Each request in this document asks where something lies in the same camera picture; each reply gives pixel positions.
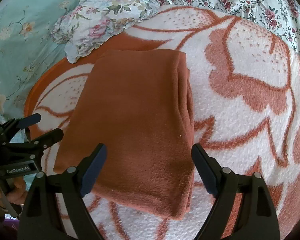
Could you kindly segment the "person's left hand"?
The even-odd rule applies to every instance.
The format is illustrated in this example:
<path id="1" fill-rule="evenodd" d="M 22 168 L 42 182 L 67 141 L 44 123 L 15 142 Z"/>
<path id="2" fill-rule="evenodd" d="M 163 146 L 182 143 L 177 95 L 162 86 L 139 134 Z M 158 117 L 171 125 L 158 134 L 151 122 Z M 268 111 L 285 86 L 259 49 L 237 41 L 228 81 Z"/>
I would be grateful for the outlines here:
<path id="1" fill-rule="evenodd" d="M 17 177 L 13 179 L 14 189 L 9 194 L 6 195 L 7 200 L 10 203 L 15 205 L 24 204 L 27 190 L 26 183 L 23 177 Z M 1 201 L 1 192 L 0 192 L 0 218 L 4 218 L 7 213 L 5 204 Z"/>

